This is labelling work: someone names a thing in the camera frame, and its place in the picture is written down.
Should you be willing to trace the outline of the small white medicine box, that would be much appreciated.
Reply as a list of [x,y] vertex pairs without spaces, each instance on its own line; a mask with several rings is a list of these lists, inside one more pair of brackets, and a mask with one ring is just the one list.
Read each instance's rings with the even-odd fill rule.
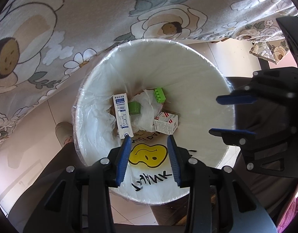
[[155,131],[165,135],[173,135],[178,127],[178,116],[175,114],[160,112],[154,119]]

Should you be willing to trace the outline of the white plastic bag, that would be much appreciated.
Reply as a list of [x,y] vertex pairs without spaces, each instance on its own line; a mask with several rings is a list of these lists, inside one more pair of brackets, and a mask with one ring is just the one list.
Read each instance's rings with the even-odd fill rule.
[[133,133],[137,133],[139,130],[154,132],[154,119],[162,111],[163,104],[156,101],[153,90],[144,90],[133,96],[130,102],[133,101],[141,104],[141,113],[131,115]]

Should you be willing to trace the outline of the green toy brick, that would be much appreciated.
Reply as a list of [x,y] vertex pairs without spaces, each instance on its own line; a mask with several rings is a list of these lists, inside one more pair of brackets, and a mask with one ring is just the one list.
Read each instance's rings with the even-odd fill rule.
[[161,103],[161,104],[164,104],[165,101],[166,101],[166,97],[165,97],[165,94],[163,92],[163,89],[162,88],[156,88],[154,90],[154,95],[155,95],[155,98],[156,98],[156,101],[158,103]]

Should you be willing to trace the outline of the small green block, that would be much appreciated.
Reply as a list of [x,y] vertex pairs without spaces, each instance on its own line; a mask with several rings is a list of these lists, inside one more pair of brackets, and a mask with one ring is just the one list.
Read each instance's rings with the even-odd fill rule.
[[129,102],[128,110],[130,115],[138,115],[141,113],[141,104],[135,101]]

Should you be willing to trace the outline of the blue white milk carton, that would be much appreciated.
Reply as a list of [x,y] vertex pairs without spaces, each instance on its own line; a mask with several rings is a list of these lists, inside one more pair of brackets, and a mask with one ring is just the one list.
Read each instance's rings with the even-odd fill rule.
[[133,137],[130,114],[128,110],[128,100],[126,93],[113,95],[113,104],[117,123],[117,132],[121,139],[125,136]]

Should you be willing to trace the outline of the white paper trash bin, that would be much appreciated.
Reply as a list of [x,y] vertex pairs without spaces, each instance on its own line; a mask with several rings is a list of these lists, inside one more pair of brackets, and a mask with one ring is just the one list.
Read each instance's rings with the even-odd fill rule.
[[126,125],[132,148],[124,180],[113,192],[144,205],[177,200],[189,190],[174,181],[167,137],[217,167],[228,146],[209,130],[234,128],[234,108],[216,102],[231,90],[215,65],[183,44],[121,44],[88,62],[73,109],[76,151],[85,165],[93,165],[122,144]]

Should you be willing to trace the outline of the pink quilted jacket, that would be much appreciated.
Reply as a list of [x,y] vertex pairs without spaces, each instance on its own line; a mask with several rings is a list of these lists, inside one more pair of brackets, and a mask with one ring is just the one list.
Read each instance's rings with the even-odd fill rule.
[[289,207],[284,212],[284,214],[277,226],[278,233],[283,232],[287,228],[287,226],[294,219],[294,217],[296,216],[297,213],[298,213],[298,197],[296,197],[292,200]]

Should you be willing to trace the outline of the floral bed quilt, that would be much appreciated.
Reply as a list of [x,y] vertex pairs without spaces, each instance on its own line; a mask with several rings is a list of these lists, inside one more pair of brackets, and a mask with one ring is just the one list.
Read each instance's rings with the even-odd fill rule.
[[20,119],[95,55],[143,38],[283,38],[292,0],[5,0],[0,12],[0,147]]

